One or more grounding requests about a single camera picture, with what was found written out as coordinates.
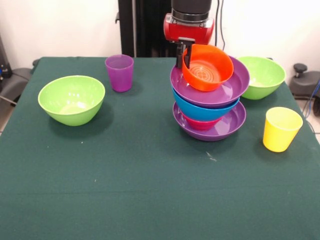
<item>red robot part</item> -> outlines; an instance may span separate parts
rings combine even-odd
[[[164,35],[168,41],[179,42],[188,39],[194,41],[195,44],[209,44],[214,30],[214,23],[208,27],[199,25],[192,26],[170,22],[168,21],[170,17],[171,14],[168,13],[163,23]]]

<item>cable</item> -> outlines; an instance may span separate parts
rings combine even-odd
[[[308,118],[310,113],[311,113],[311,102],[312,102],[312,98],[315,96],[315,94],[318,92],[319,90],[319,87],[320,87],[320,80],[318,81],[317,85],[315,86],[315,89],[313,90],[313,93],[309,99],[309,108],[308,108],[308,111],[306,112],[305,114],[305,118]]]
[[[305,102],[305,104],[303,106],[302,114],[304,115],[305,118],[309,117],[309,115],[311,113],[311,102],[312,102],[312,99],[315,96],[315,94],[318,92],[319,88],[320,88],[320,79],[319,79],[317,85],[315,86],[311,96],[308,98],[308,100]]]
[[[221,9],[220,9],[220,32],[221,32],[221,37],[222,37],[222,41],[223,41],[222,51],[225,50],[225,46],[226,46],[224,34],[223,34],[223,31],[222,31],[222,9],[224,7],[224,2],[225,2],[224,0],[221,0]]]
[[[16,76],[18,76],[18,77],[20,77],[20,78],[23,78],[23,79],[29,81],[29,79],[26,78],[25,76],[21,76],[21,75],[19,75],[19,74],[14,73],[14,72],[12,73],[12,75],[16,75]]]
[[[218,38],[218,28],[217,28],[217,22],[218,22],[218,13],[219,13],[219,6],[220,6],[220,0],[218,0],[218,6],[216,6],[216,12],[215,12],[215,40],[214,45],[217,46],[217,38]]]
[[[311,125],[311,123],[310,123],[308,120],[307,120],[306,122],[309,124],[309,126],[310,126],[311,131],[312,131],[313,134],[320,134],[320,132],[315,132],[314,127]]]
[[[3,99],[3,100],[5,100],[5,101],[7,101],[7,102],[9,102],[9,103],[11,103],[11,104],[13,104],[13,105],[17,105],[17,103],[16,103],[15,101],[11,101],[10,99],[8,99],[8,98],[6,98],[6,97],[4,97],[4,96],[1,96],[1,95],[0,95],[0,99]]]

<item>white wall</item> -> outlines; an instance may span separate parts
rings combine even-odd
[[[216,7],[213,0],[210,16],[215,16]],[[222,17],[224,51],[229,55],[272,57],[286,70],[287,81],[298,62],[320,71],[320,1],[224,0]],[[210,43],[215,44],[214,36]]]
[[[320,71],[320,1],[224,1],[228,54],[272,57],[288,79],[297,62]],[[212,0],[211,16],[216,5]],[[30,67],[42,56],[121,53],[118,0],[0,0],[0,6],[0,34],[14,68]]]
[[[12,68],[43,56],[121,53],[118,0],[0,0],[0,34]]]

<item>yellow cup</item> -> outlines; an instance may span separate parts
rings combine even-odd
[[[297,135],[303,123],[302,117],[289,108],[270,108],[265,115],[264,146],[272,152],[284,152]]]

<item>blue bowl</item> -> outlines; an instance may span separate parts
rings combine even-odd
[[[198,121],[212,121],[227,114],[237,103],[240,98],[230,103],[227,106],[221,108],[205,108],[191,104],[186,100],[182,99],[177,92],[172,88],[173,96],[176,104],[179,106],[181,111],[189,118]]]

